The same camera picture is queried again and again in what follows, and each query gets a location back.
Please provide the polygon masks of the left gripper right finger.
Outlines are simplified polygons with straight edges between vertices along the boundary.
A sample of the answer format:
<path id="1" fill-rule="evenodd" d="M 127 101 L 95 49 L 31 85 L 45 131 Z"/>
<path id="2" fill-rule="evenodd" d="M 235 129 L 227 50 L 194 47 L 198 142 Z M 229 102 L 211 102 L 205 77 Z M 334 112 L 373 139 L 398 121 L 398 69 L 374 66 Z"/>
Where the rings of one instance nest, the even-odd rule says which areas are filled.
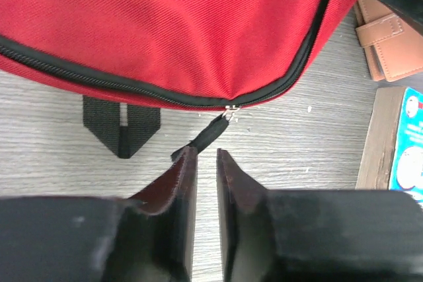
<path id="1" fill-rule="evenodd" d="M 225 281 L 421 281 L 422 209 L 387 190 L 269 190 L 217 152 Z"/>

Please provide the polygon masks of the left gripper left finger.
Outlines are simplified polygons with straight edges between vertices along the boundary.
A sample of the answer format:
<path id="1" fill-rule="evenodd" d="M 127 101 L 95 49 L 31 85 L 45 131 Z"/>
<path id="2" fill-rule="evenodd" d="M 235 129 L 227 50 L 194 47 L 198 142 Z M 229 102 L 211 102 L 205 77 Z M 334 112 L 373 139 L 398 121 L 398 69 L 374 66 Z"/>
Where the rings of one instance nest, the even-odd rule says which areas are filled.
<path id="1" fill-rule="evenodd" d="M 133 196 L 1 198 L 2 281 L 190 281 L 197 152 Z"/>

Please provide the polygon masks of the blue comic book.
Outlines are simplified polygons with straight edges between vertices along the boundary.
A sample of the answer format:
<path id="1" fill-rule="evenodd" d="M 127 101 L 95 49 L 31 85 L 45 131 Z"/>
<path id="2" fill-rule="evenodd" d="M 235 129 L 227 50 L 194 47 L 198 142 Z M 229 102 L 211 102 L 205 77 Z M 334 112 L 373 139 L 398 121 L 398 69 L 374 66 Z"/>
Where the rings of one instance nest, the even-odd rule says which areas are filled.
<path id="1" fill-rule="evenodd" d="M 404 192 L 422 205 L 422 93 L 377 89 L 356 188 Z"/>

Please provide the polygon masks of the red backpack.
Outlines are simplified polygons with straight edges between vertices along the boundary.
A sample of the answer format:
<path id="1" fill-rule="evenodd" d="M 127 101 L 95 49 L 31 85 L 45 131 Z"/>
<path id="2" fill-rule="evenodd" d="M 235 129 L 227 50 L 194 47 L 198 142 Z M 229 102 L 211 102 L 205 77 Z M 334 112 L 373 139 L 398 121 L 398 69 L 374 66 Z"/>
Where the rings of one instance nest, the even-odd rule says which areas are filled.
<path id="1" fill-rule="evenodd" d="M 83 95 L 83 123 L 132 157 L 163 108 L 236 111 L 287 92 L 356 0 L 1 0 L 1 69 Z"/>

